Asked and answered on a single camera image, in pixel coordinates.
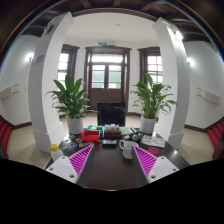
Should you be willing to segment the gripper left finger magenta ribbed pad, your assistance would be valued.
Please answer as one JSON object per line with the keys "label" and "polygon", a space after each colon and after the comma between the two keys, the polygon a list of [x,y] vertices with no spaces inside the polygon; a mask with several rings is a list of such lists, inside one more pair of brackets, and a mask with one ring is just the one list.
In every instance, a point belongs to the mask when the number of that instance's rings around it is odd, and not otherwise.
{"label": "gripper left finger magenta ribbed pad", "polygon": [[69,157],[61,156],[47,168],[47,171],[72,183],[77,183],[92,156],[93,148],[93,145],[89,145]]}

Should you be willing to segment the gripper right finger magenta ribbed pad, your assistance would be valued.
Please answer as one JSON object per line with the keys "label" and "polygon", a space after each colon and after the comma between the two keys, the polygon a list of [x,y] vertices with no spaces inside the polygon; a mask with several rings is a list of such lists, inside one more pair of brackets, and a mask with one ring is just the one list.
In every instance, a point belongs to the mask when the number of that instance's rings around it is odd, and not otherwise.
{"label": "gripper right finger magenta ribbed pad", "polygon": [[178,168],[165,156],[156,157],[138,146],[133,147],[133,157],[137,159],[143,175],[149,183],[178,171]]}

